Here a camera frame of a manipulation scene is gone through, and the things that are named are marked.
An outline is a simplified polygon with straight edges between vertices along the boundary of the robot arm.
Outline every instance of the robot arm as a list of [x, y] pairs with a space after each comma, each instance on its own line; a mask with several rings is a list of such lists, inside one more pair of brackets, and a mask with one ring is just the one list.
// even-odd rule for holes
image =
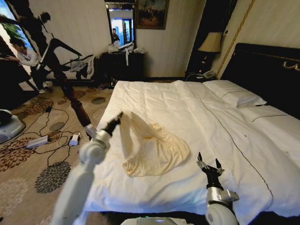
[[221, 186], [218, 179], [224, 171], [221, 164], [216, 159], [217, 168], [206, 165], [202, 161], [200, 152], [197, 164], [207, 176], [207, 210], [205, 213], [207, 222], [210, 225], [237, 225], [238, 221], [232, 209], [232, 202], [239, 200], [239, 196], [231, 190], [224, 190]]
[[92, 140], [80, 148], [80, 165], [71, 171], [60, 192], [54, 207], [52, 225], [71, 225], [81, 214], [94, 180], [94, 167], [105, 159], [110, 147], [109, 139], [120, 124], [121, 116], [122, 113], [99, 132], [91, 124], [86, 126], [86, 132], [92, 136]]

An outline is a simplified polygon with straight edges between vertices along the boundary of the power strip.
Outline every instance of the power strip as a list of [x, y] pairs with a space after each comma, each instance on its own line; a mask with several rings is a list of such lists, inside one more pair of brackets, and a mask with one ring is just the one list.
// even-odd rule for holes
[[28, 142], [26, 148], [27, 149], [33, 149], [35, 147], [38, 147], [40, 145], [47, 144], [47, 143], [48, 143], [48, 135], [46, 135], [44, 137], [34, 139], [34, 140]]

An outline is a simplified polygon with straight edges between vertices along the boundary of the floral rug pattern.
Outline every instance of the floral rug pattern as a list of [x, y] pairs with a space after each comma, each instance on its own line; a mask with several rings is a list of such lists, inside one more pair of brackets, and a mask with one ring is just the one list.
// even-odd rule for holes
[[[74, 89], [97, 126], [112, 90]], [[80, 146], [89, 139], [60, 87], [34, 97], [12, 113], [26, 127], [15, 139], [0, 144], [0, 225], [48, 225], [69, 172], [79, 164]], [[73, 134], [79, 133], [78, 145], [69, 147]], [[45, 135], [47, 144], [26, 148], [28, 141]]]

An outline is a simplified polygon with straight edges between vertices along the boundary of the table lamp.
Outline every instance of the table lamp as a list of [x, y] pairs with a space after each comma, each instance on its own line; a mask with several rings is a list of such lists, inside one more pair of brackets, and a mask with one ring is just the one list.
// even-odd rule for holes
[[198, 51], [205, 52], [204, 59], [201, 61], [200, 73], [206, 72], [210, 69], [212, 61], [216, 53], [221, 51], [221, 32], [208, 33], [205, 41], [200, 46]]

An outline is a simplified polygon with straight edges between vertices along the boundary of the white pillow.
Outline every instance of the white pillow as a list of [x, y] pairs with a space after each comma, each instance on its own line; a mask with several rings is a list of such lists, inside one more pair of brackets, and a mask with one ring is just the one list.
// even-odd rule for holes
[[270, 105], [240, 111], [300, 167], [300, 120]]
[[220, 99], [234, 107], [264, 105], [267, 102], [258, 95], [244, 89], [231, 81], [216, 80], [203, 83]]

